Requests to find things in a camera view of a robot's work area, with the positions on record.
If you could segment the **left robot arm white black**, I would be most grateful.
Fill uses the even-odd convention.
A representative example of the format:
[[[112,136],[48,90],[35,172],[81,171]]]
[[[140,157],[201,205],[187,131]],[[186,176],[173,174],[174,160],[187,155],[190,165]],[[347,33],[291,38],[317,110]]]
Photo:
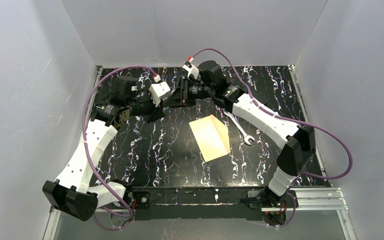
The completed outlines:
[[[170,92],[169,85],[158,74],[153,75],[145,95],[140,95],[137,79],[117,77],[112,91],[97,100],[85,117],[85,129],[65,168],[55,180],[44,183],[42,192],[49,203],[81,221],[89,220],[96,209],[114,202],[128,207],[123,199],[126,184],[116,180],[90,186],[90,180],[98,176],[96,166],[122,124],[129,117],[154,116]]]

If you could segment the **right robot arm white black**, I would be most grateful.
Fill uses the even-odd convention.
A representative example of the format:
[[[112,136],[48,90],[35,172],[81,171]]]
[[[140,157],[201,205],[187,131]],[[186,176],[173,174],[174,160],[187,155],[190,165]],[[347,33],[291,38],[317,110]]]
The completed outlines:
[[[166,107],[190,107],[200,99],[213,103],[234,117],[240,117],[269,136],[280,148],[277,169],[265,189],[265,195],[280,198],[300,175],[316,153],[315,129],[305,122],[281,119],[280,115],[257,101],[246,85],[227,81],[222,68],[214,60],[193,65],[193,57],[184,62],[186,76]]]

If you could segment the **cream envelope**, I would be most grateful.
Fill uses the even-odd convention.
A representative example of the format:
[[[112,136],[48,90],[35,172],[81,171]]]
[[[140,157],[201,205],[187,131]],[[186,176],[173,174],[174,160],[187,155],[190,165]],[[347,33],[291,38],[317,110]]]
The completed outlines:
[[[228,127],[214,115],[191,121],[189,126],[206,163],[231,152]]]

